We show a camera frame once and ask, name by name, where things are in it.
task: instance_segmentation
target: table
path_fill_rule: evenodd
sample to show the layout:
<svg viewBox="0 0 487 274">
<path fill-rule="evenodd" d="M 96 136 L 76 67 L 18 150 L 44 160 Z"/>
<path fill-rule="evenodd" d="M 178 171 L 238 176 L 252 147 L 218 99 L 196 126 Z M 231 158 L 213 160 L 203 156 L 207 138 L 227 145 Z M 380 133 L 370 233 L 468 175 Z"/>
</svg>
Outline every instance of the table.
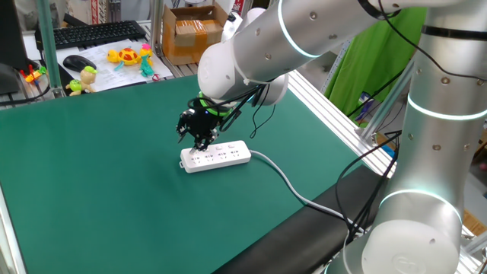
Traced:
<svg viewBox="0 0 487 274">
<path fill-rule="evenodd" d="M 174 127 L 197 91 L 188 77 L 0 112 L 0 181 L 29 273 L 210 273 L 302 207 L 256 159 L 180 169 L 192 141 L 177 145 Z M 219 141 L 267 154 L 306 197 L 355 158 L 292 93 L 249 140 L 252 113 Z"/>
</svg>

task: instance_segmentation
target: electrical outlet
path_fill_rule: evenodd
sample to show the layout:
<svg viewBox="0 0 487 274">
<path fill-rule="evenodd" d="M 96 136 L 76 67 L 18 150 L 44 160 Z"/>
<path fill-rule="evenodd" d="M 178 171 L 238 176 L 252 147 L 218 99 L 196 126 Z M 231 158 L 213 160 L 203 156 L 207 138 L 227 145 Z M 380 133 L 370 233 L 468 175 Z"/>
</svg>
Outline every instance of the electrical outlet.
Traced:
<svg viewBox="0 0 487 274">
<path fill-rule="evenodd" d="M 181 168 L 187 173 L 195 173 L 250 161 L 249 148 L 244 141 L 209 145 L 205 151 L 191 152 L 191 148 L 181 151 Z"/>
</svg>

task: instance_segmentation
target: label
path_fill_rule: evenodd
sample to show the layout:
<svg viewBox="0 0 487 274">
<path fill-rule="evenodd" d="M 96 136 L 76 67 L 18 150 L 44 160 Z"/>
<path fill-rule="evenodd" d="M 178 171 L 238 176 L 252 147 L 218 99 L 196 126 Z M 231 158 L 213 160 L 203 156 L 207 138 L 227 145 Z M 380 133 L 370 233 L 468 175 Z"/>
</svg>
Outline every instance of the label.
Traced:
<svg viewBox="0 0 487 274">
<path fill-rule="evenodd" d="M 98 23 L 98 0 L 91 0 L 91 23 Z"/>
<path fill-rule="evenodd" d="M 245 0 L 235 0 L 234 7 L 231 9 L 233 12 L 237 12 L 238 15 L 242 15 L 242 9 L 244 8 Z"/>
</svg>

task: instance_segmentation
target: white cable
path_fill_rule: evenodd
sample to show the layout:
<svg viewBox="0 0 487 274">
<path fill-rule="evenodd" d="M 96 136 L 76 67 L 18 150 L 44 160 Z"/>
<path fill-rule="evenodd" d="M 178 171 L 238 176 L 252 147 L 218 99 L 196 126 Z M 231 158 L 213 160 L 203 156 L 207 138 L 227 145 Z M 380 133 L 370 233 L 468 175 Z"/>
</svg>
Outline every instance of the white cable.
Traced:
<svg viewBox="0 0 487 274">
<path fill-rule="evenodd" d="M 345 247 L 347 246 L 347 240 L 349 239 L 350 236 L 350 230 L 347 230 L 347 237 L 345 237 L 345 241 L 343 241 L 343 264 L 345 265 L 345 269 L 347 270 L 348 274 L 352 274 L 352 271 L 350 271 L 349 264 L 347 263 L 347 257 L 345 255 Z"/>
<path fill-rule="evenodd" d="M 289 179 L 286 177 L 286 175 L 284 174 L 284 172 L 282 172 L 282 170 L 277 166 L 277 164 L 275 164 L 271 159 L 269 159 L 269 157 L 265 156 L 264 154 L 258 152 L 258 151 L 253 151 L 251 150 L 250 151 L 251 154 L 253 155 L 259 155 L 260 157 L 262 157 L 264 160 L 266 160 L 272 167 L 274 167 L 277 172 L 281 175 L 281 177 L 284 179 L 284 181 L 286 182 L 286 184 L 289 186 L 289 189 L 293 192 L 293 194 L 296 195 L 296 197 L 298 197 L 301 201 L 303 201 L 304 203 L 307 203 L 309 206 L 312 206 L 314 207 L 315 209 L 321 209 L 325 212 L 328 212 L 329 214 L 331 215 L 335 215 L 341 219 L 345 219 L 345 217 L 343 217 L 343 215 L 340 213 L 340 212 L 337 212 L 333 209 L 329 209 L 327 208 L 326 206 L 322 206 L 322 205 L 319 205 L 315 202 L 312 202 L 310 201 L 309 199 L 306 199 L 304 198 L 303 196 L 301 196 L 301 194 L 299 194 L 295 189 L 294 187 L 292 186 L 291 182 L 289 181 Z M 349 221 L 349 223 L 351 225 L 353 225 L 353 221 L 350 220 L 349 218 L 347 218 L 347 220 Z M 361 232 L 361 233 L 364 233 L 364 230 L 362 228 L 358 228 L 358 230 Z"/>
</svg>

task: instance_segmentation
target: black keyboard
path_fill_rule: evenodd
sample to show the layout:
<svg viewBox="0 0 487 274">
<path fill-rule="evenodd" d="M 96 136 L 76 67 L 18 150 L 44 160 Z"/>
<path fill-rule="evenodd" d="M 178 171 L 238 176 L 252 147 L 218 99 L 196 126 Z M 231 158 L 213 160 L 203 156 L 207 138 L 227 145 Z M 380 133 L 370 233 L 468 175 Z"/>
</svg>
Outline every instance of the black keyboard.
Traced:
<svg viewBox="0 0 487 274">
<path fill-rule="evenodd" d="M 36 31 L 37 49 L 43 50 L 40 32 Z M 54 30 L 56 49 L 97 46 L 125 39 L 144 38 L 145 31 L 135 21 L 67 27 Z"/>
</svg>

